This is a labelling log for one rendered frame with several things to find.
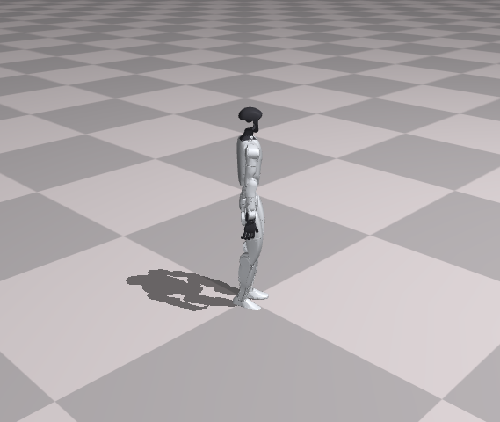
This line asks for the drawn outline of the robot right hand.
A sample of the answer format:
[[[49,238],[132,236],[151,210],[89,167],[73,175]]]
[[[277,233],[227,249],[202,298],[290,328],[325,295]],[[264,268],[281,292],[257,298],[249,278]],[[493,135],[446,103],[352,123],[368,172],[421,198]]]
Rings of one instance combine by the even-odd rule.
[[[255,231],[256,231],[256,233],[258,233],[257,226],[254,223],[254,221],[256,220],[256,216],[255,216],[255,219],[251,219],[251,220],[248,220],[248,216],[249,216],[248,212],[246,212],[246,214],[245,214],[245,221],[247,223],[246,223],[246,225],[244,227],[243,237],[241,237],[241,239],[244,239],[244,240],[253,239],[255,237]],[[247,232],[247,234],[246,234],[246,232]],[[250,233],[250,236],[249,236],[249,233]]]

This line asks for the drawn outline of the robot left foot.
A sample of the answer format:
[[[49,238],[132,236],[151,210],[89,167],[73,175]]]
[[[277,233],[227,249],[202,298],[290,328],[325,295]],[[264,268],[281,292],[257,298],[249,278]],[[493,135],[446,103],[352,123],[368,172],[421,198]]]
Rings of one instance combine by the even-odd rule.
[[[252,292],[249,291],[249,293],[247,295],[247,298],[263,300],[263,299],[267,299],[268,296],[269,296],[267,293],[259,291],[259,290],[255,289],[255,288],[253,288],[252,290],[253,290]],[[239,295],[239,293],[240,293],[240,290],[238,292],[238,295]]]

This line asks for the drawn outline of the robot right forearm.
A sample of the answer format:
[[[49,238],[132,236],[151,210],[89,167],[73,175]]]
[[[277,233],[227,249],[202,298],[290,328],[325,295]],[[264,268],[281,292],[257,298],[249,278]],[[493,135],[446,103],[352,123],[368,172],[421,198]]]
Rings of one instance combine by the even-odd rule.
[[[255,210],[256,210],[256,193],[257,190],[257,182],[254,180],[251,180],[248,182],[246,191],[244,193],[244,196],[246,197],[246,205],[245,209],[246,212],[248,212],[248,220],[255,219]],[[246,214],[246,213],[245,213]]]

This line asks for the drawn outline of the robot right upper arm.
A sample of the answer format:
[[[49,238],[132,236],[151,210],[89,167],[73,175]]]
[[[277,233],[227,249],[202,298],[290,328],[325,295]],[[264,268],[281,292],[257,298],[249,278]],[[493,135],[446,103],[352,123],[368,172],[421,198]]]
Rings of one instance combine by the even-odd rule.
[[[245,178],[244,184],[247,187],[249,181],[256,181],[253,176],[257,171],[257,160],[259,159],[259,149],[257,145],[248,144],[245,150],[246,167],[245,167]],[[257,182],[257,181],[256,181]]]

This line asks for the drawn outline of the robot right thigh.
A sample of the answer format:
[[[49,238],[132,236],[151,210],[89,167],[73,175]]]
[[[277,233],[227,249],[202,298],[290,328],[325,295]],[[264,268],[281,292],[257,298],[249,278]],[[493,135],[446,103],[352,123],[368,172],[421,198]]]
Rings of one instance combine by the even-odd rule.
[[[242,225],[243,226],[245,226],[246,223],[247,223],[245,221],[245,213],[246,213],[246,209],[244,208],[243,212],[241,212],[241,221],[242,221]],[[243,256],[248,257],[251,266],[253,266],[255,264],[255,262],[257,261],[259,255],[260,255],[261,249],[262,249],[262,245],[263,245],[262,224],[261,224],[261,220],[260,220],[260,217],[259,217],[259,213],[257,211],[255,211],[255,213],[256,213],[256,220],[254,221],[254,223],[257,226],[258,233],[256,233],[256,231],[255,231],[255,237],[253,239],[250,239],[250,240],[247,239],[246,240],[246,245],[247,245],[247,251],[248,252],[245,252],[241,256],[241,257],[243,257]],[[247,232],[246,232],[246,234],[247,234]],[[250,236],[250,233],[249,233],[249,236]]]

